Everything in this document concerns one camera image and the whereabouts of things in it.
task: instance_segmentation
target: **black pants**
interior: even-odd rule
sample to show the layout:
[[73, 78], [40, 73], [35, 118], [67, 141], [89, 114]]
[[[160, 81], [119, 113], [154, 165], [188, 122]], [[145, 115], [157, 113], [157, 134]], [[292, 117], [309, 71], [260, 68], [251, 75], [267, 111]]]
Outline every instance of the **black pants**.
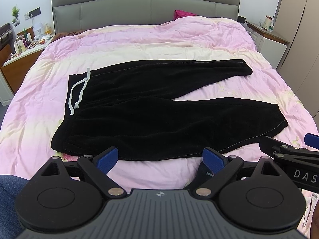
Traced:
[[[205, 147], [227, 153], [274, 136], [288, 124], [278, 105], [238, 98], [172, 101], [252, 70], [243, 60], [145, 60], [91, 71], [79, 108], [68, 106], [71, 87], [87, 73], [69, 77], [65, 116], [52, 149], [97, 155], [110, 146], [119, 159], [157, 161], [201, 156]], [[71, 105], [83, 84], [73, 88]]]

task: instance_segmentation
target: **person's leg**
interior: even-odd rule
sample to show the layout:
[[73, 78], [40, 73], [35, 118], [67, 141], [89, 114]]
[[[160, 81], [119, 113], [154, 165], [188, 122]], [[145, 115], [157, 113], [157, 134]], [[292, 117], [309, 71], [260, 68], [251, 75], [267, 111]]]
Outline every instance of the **person's leg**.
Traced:
[[22, 232], [14, 201], [27, 182], [17, 176], [0, 175], [0, 239], [12, 239]]

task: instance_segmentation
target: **pink comforter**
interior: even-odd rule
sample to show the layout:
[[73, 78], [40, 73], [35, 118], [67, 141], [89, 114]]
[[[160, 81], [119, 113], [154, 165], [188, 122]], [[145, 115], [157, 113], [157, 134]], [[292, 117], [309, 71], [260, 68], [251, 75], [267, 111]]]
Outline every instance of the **pink comforter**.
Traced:
[[[239, 97], [277, 103], [289, 125], [275, 138], [297, 148], [316, 125], [299, 99], [271, 68], [237, 22], [224, 18], [192, 16], [163, 25], [110, 26], [64, 37], [50, 44], [30, 69], [13, 98], [0, 132], [0, 174], [30, 179], [53, 155], [52, 136], [63, 120], [68, 76], [109, 65], [145, 59], [244, 59], [253, 69], [247, 77], [232, 77], [193, 91], [177, 100]], [[258, 144], [232, 151], [246, 161], [263, 153]], [[127, 191], [131, 188], [183, 188], [200, 157], [159, 162], [119, 161], [108, 174]]]

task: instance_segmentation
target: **lamp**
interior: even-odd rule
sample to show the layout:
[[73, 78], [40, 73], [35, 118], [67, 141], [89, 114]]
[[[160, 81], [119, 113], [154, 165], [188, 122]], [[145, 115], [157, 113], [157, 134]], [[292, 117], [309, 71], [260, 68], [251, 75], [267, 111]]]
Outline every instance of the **lamp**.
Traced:
[[37, 23], [34, 25], [34, 29], [39, 32], [40, 34], [40, 39], [42, 38], [42, 33], [41, 33], [41, 29], [43, 28], [43, 24], [42, 23]]

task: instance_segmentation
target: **white drawstring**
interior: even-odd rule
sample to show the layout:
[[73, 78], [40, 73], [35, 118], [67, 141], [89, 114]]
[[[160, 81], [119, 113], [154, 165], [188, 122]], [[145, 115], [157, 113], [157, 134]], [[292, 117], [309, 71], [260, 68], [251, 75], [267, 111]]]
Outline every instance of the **white drawstring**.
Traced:
[[75, 83], [75, 84], [72, 86], [71, 91], [70, 91], [69, 102], [68, 102], [68, 104], [69, 104], [69, 109], [70, 109], [70, 111], [71, 111], [71, 114], [70, 114], [70, 115], [73, 115], [73, 114], [74, 114], [74, 109], [73, 109], [72, 103], [71, 103], [73, 89], [74, 89], [77, 85], [79, 85], [80, 83], [85, 82], [85, 83], [84, 83], [84, 86], [83, 86], [83, 88], [81, 89], [81, 92], [80, 92], [79, 101], [75, 104], [75, 108], [77, 109], [77, 108], [79, 107], [79, 103], [80, 103], [81, 100], [82, 100], [83, 91], [84, 91], [85, 87], [87, 86], [87, 81], [90, 79], [90, 77], [91, 77], [90, 68], [87, 68], [87, 77], [85, 77], [85, 78], [82, 79], [81, 81], [78, 81], [77, 83]]
[[79, 103], [82, 101], [83, 91], [84, 91], [85, 87], [87, 86], [87, 82], [90, 80], [90, 78], [91, 78], [91, 71], [90, 71], [90, 68], [87, 68], [87, 80], [85, 81], [83, 88], [80, 91], [80, 96], [79, 96], [78, 102], [76, 102], [74, 105], [75, 109], [79, 108]]

